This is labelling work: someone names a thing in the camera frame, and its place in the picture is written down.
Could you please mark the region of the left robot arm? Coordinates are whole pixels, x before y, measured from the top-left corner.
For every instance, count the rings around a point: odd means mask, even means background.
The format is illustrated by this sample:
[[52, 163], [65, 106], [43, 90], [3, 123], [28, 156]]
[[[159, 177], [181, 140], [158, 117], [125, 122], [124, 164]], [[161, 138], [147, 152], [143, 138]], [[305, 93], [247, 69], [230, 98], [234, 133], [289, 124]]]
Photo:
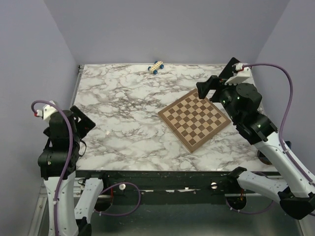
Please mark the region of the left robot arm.
[[108, 180], [102, 175], [88, 175], [85, 187], [77, 203], [74, 202], [76, 162], [79, 159], [80, 142], [95, 127], [95, 123], [78, 107], [72, 106], [64, 114], [73, 134], [72, 153], [69, 150], [69, 132], [59, 112], [51, 115], [48, 136], [43, 153], [38, 158], [41, 177], [48, 194], [49, 235], [90, 236], [91, 217], [99, 194], [109, 189]]

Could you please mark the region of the purple-edged black smartphone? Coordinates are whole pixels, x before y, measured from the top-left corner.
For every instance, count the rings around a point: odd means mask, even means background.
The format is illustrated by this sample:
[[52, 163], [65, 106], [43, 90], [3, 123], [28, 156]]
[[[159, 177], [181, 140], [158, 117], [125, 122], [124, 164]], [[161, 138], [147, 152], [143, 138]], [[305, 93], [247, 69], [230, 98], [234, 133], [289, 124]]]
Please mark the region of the purple-edged black smartphone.
[[235, 64], [240, 63], [238, 59], [235, 57], [232, 57], [230, 61], [227, 63], [227, 65], [224, 67], [222, 72], [219, 74], [220, 79], [229, 79], [234, 76], [235, 70]]

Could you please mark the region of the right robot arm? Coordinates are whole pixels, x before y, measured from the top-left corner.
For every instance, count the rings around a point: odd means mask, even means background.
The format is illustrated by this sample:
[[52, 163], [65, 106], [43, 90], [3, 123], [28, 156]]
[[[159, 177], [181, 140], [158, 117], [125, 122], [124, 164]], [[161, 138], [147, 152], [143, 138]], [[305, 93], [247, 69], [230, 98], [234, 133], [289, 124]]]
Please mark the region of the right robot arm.
[[301, 220], [315, 209], [315, 187], [303, 176], [306, 168], [299, 166], [295, 154], [282, 146], [277, 127], [258, 111], [262, 95], [253, 84], [225, 85], [225, 80], [211, 76], [196, 83], [199, 99], [214, 90], [211, 101], [224, 107], [239, 134], [255, 146], [274, 165], [284, 181], [259, 176], [238, 167], [228, 175], [227, 189], [233, 193], [246, 189], [280, 204], [285, 213]]

